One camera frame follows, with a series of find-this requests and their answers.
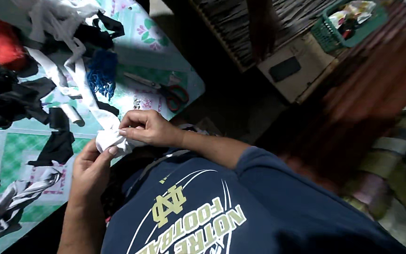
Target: nd logo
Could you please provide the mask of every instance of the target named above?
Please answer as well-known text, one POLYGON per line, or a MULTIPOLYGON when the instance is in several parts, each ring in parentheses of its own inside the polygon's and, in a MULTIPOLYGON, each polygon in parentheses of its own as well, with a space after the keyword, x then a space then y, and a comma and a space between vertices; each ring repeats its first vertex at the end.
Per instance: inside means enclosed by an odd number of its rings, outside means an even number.
POLYGON ((182 189, 182 186, 177 188, 176 185, 173 185, 167 190, 166 196, 156 197, 156 203, 153 205, 152 212, 153 220, 157 222, 157 228, 162 227, 168 222, 167 215, 171 212, 178 214, 183 210, 181 205, 186 202, 186 197, 183 196, 182 189))

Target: blue tassel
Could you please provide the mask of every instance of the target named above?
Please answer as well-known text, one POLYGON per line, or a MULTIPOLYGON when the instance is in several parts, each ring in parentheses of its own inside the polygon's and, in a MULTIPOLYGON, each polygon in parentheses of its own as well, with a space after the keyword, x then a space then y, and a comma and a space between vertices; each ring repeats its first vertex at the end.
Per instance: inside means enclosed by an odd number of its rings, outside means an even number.
POLYGON ((107 96, 109 101, 116 89, 117 63, 117 54, 100 49, 95 52, 88 66, 87 82, 90 89, 94 94, 100 92, 107 96))

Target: red scissor handle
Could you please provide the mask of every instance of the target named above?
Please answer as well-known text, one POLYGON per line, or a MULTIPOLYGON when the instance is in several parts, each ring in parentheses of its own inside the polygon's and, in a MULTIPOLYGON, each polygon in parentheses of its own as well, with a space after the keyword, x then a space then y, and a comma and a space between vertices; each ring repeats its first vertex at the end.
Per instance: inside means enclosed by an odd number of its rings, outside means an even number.
POLYGON ((170 111, 172 111, 172 113, 176 113, 183 105, 181 101, 179 101, 177 98, 173 96, 167 96, 166 101, 167 107, 169 108, 170 111))
POLYGON ((181 104, 187 104, 189 102, 189 94, 187 93, 186 89, 182 88, 181 86, 174 84, 171 86, 167 86, 167 90, 178 97, 181 101, 181 104))

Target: navy blue t-shirt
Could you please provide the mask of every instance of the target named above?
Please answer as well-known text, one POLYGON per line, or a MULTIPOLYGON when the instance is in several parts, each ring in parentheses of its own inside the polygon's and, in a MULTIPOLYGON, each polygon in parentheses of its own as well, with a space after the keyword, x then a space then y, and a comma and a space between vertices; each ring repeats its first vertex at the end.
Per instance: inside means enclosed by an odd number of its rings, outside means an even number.
POLYGON ((154 167, 107 228, 103 254, 406 253, 367 216, 249 147, 235 170, 187 153, 154 167))

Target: basket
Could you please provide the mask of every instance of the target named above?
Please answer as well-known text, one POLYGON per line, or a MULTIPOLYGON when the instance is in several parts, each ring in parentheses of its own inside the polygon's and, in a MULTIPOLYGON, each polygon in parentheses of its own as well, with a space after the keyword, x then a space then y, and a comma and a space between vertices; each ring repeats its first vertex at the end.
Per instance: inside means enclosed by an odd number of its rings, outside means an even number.
POLYGON ((355 34, 351 38, 346 40, 341 36, 328 17, 335 13, 339 6, 350 1, 351 0, 339 0, 338 2, 327 7, 322 12, 322 16, 319 18, 319 20, 311 28, 311 33, 326 53, 336 49, 351 48, 357 45, 371 32, 383 25, 388 20, 386 10, 381 6, 380 3, 376 2, 377 5, 372 12, 372 16, 364 21, 364 23, 361 24, 357 30, 355 30, 355 34))

